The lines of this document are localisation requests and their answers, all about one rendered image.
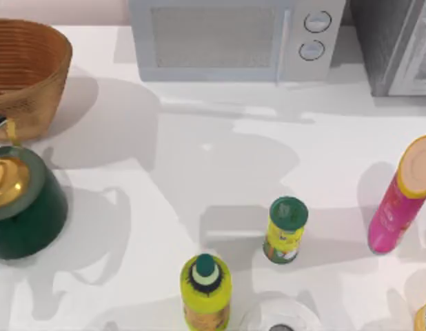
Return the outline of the green and yellow can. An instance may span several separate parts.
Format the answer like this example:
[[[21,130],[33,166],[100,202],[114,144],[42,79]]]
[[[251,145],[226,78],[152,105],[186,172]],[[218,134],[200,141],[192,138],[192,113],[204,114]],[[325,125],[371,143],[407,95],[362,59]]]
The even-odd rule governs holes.
[[[271,204],[263,251],[272,263],[282,265],[295,260],[308,217],[307,206],[296,197],[279,197]]]

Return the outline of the pale microwave oven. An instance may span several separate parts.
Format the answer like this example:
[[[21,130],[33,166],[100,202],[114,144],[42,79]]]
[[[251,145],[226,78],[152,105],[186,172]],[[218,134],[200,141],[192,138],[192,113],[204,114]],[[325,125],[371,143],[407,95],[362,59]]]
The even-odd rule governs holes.
[[[144,81],[276,82],[283,17],[290,26],[281,83],[323,80],[346,0],[128,0],[139,74]],[[326,11],[322,33],[305,29],[309,13]],[[304,61],[303,43],[318,40],[324,55]]]

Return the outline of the yellow-green bottle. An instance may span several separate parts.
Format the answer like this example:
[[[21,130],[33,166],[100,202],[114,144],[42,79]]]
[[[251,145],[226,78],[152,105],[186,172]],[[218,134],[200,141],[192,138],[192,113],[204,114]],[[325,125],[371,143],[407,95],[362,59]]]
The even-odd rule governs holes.
[[[232,276],[220,258],[192,257],[180,273],[185,322],[190,331],[225,331],[230,320]]]

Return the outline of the microwave knob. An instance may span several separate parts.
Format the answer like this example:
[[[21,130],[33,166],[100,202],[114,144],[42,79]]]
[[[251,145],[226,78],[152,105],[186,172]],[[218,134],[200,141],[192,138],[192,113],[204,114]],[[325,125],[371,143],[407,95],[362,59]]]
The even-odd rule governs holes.
[[[332,17],[326,11],[309,13],[304,20],[305,29],[311,33],[322,33],[330,27],[331,23]]]
[[[313,40],[303,43],[298,54],[304,61],[315,61],[320,59],[325,53],[325,46],[321,41]]]

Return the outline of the pink and yellow tube can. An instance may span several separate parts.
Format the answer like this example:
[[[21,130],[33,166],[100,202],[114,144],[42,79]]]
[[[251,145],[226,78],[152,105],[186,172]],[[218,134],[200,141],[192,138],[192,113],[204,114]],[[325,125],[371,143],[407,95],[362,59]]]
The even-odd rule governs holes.
[[[372,217],[367,242],[376,254],[391,252],[426,200],[426,135],[405,150],[396,172]]]

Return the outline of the green kettle with gold lid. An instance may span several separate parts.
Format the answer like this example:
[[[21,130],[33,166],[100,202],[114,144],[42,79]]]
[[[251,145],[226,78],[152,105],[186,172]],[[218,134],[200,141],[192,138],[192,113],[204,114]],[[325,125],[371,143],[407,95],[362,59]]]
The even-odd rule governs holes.
[[[15,122],[0,115],[10,145],[0,147],[0,259],[28,257],[50,245],[68,217],[68,201],[44,160],[23,147]]]

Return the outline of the woven brown basket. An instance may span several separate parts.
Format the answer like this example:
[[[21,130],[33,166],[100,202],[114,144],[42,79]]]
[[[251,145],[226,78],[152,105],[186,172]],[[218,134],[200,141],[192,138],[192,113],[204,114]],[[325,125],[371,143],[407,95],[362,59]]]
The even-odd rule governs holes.
[[[57,29],[23,19],[0,19],[0,115],[12,119],[22,141],[49,129],[72,59],[72,44]]]

